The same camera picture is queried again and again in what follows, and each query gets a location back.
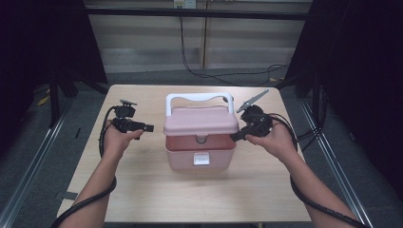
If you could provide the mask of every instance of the wooden table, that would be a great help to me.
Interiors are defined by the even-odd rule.
[[[256,102],[266,113],[288,119],[278,90]],[[165,151],[165,98],[170,93],[229,92],[238,109],[261,93],[261,87],[114,85],[110,88],[92,129],[83,156],[68,188],[79,193],[100,160],[98,139],[106,111],[120,105],[120,99],[133,103],[133,120],[154,124],[125,151],[111,193],[106,221],[113,222],[269,222],[308,221],[308,213],[294,195],[289,173],[282,163],[259,146],[238,141],[230,166],[220,172],[177,172],[168,163]],[[221,98],[203,105],[225,105]],[[174,105],[189,105],[175,99]],[[240,120],[240,127],[245,123]],[[65,199],[59,215],[73,203]]]

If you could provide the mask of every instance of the hand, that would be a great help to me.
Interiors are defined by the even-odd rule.
[[[296,155],[291,135],[280,122],[273,121],[272,131],[265,137],[246,135],[246,140],[252,144],[262,146],[267,152],[278,158],[281,162],[289,155]]]
[[[143,130],[122,133],[116,129],[111,121],[107,121],[103,158],[112,157],[119,160],[123,156],[130,142],[143,135],[143,133]]]

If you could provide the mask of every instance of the gray carpet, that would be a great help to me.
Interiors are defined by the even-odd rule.
[[[210,74],[234,73],[247,70],[259,72],[265,69],[217,69],[208,70]],[[281,74],[273,72],[273,78]],[[221,76],[221,80],[243,86],[257,86],[268,79],[268,74]],[[109,85],[200,85],[200,86],[230,86],[220,80],[204,79],[193,76],[185,70],[164,72],[143,72],[108,75]],[[264,86],[274,86],[278,83],[268,82]],[[92,126],[102,106],[103,95],[91,88],[77,84],[78,96],[74,99],[71,110],[50,148],[45,162],[29,189],[12,227],[49,227],[56,217],[61,199],[56,196],[66,191],[86,145]],[[302,113],[299,100],[292,86],[280,91],[290,115],[292,125],[297,135],[310,129]],[[42,94],[35,96],[35,102],[29,109],[20,130],[19,137],[9,149],[7,156],[0,160],[0,209],[12,195],[16,184],[24,175],[30,161],[34,157],[42,140],[48,131],[50,121],[49,103],[36,106]],[[61,98],[61,104],[67,99]],[[403,227],[403,206],[394,194],[393,189],[379,175],[366,158],[361,146],[349,137],[349,131],[342,120],[330,108],[326,119],[324,132],[332,148],[335,150],[346,175],[349,178],[359,199],[370,215],[374,227]],[[301,147],[309,140],[301,142]],[[344,199],[336,179],[329,168],[318,144],[312,143],[304,151],[305,160],[318,176]],[[134,224],[107,223],[106,227],[134,227]],[[136,227],[182,227],[182,224],[137,224]],[[249,227],[249,224],[203,224],[201,227]],[[268,223],[266,227],[311,227],[310,222]]]

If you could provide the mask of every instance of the pink box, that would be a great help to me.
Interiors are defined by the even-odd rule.
[[[171,108],[175,98],[203,102],[216,97],[226,98],[228,104]],[[229,93],[182,93],[166,97],[163,133],[169,165],[174,170],[228,167],[236,147],[229,135],[239,129]]]

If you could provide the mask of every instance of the white handle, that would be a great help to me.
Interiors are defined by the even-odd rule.
[[[168,96],[166,96],[166,116],[171,116],[172,115],[172,110],[171,110],[171,101],[174,98],[185,98],[186,100],[189,101],[194,101],[194,102],[204,102],[211,100],[216,97],[224,97],[228,101],[228,112],[229,113],[234,113],[234,103],[232,101],[232,96],[229,93],[226,92],[220,92],[220,93],[171,93]]]

